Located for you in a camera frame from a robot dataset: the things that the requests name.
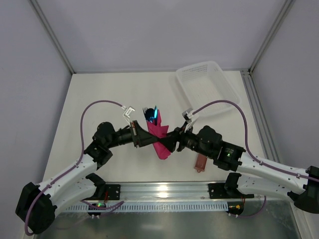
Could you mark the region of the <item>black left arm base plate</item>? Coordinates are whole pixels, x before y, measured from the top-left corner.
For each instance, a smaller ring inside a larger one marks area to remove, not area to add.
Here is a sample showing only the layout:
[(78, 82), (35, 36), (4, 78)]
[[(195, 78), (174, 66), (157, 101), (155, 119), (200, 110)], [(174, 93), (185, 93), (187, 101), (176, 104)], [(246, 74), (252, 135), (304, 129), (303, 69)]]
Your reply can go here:
[(109, 201), (120, 199), (121, 185), (120, 184), (102, 184), (97, 187), (95, 193), (85, 200)]

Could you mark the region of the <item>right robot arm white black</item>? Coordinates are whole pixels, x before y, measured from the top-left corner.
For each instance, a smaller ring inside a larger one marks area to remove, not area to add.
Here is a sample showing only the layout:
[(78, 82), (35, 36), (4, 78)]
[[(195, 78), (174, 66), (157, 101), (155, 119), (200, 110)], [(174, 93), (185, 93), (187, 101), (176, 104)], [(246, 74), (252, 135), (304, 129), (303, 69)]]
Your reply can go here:
[(218, 168), (229, 171), (224, 190), (230, 198), (264, 195), (290, 201), (298, 209), (319, 212), (319, 169), (298, 169), (249, 154), (244, 148), (225, 142), (209, 126), (198, 134), (176, 128), (159, 142), (169, 151), (188, 148), (213, 160)]

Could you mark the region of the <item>blue metallic fork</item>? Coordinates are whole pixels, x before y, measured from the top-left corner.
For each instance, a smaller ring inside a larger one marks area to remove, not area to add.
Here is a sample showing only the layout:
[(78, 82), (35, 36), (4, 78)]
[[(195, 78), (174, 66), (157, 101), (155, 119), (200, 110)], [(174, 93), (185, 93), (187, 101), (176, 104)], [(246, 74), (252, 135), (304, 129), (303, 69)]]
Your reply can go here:
[(143, 108), (143, 113), (144, 113), (145, 119), (148, 119), (148, 108)]

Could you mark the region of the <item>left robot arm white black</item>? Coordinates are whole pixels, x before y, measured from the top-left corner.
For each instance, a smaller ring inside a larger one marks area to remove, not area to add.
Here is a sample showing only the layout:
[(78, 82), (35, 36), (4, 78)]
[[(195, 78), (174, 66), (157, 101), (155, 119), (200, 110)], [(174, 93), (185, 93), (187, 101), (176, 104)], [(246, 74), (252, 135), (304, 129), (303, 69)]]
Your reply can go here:
[(61, 212), (79, 201), (104, 199), (108, 185), (95, 172), (112, 157), (111, 148), (128, 143), (144, 147), (160, 139), (136, 120), (120, 130), (114, 130), (110, 122), (99, 124), (93, 141), (75, 162), (46, 181), (23, 187), (15, 213), (24, 222), (25, 234), (44, 232)]

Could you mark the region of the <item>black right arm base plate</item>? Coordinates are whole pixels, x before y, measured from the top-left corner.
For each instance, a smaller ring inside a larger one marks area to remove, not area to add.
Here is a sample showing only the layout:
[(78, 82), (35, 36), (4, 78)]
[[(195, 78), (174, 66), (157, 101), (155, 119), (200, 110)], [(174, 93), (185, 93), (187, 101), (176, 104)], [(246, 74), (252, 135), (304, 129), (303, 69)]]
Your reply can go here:
[(208, 193), (210, 199), (252, 199), (254, 194), (228, 193), (224, 188), (225, 183), (209, 183)]

